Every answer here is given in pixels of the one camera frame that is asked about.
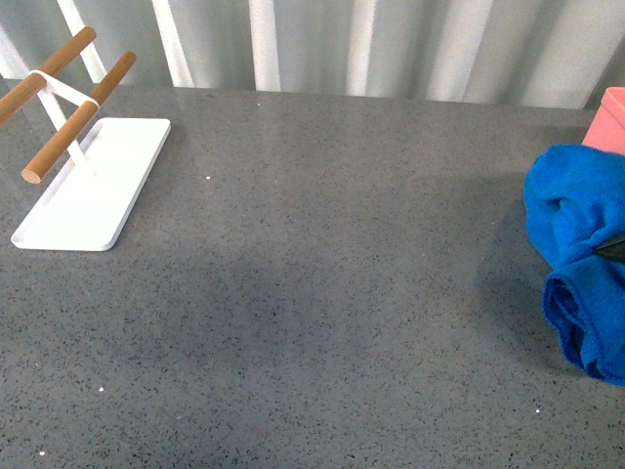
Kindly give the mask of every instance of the pink container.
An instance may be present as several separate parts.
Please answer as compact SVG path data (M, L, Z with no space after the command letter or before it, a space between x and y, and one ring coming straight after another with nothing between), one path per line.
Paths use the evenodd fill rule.
M583 145L625 154L625 88L607 88Z

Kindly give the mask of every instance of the blue cloth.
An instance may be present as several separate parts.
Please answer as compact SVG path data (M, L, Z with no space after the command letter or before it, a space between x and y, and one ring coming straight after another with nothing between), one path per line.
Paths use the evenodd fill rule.
M527 235L554 271L543 313L562 353L590 376L625 386L625 265L593 247L625 234L625 156L556 145L524 185Z

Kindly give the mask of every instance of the gray countertop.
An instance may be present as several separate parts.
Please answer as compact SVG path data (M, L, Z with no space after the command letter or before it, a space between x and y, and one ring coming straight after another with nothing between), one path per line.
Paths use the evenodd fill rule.
M15 248L51 126L0 130L1 467L623 464L625 390L564 361L521 200L592 112L121 87L102 115L172 121L104 253Z

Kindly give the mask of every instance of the wooden dowel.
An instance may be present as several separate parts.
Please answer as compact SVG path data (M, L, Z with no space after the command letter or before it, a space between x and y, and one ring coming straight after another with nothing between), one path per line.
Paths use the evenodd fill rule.
M117 64L106 74L102 82L91 93L91 97L100 105L119 84L126 72L133 65L137 57L134 53L126 52ZM32 160L21 171L21 176L31 184L39 184L45 178L50 168L55 164L69 145L76 140L82 129L98 112L98 107L87 101L80 105L74 114L67 120L61 129L48 141Z
M96 31L83 27L78 34L62 45L57 52L39 65L38 69L56 75L96 38ZM46 79L36 73L28 75L0 100L0 127L18 112L28 101L46 86Z

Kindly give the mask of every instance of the corrugated metal panel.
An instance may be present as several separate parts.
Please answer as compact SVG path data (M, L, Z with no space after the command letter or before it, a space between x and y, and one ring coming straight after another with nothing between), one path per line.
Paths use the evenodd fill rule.
M595 107L625 85L611 0L0 0L0 73L22 78L88 24L62 79Z

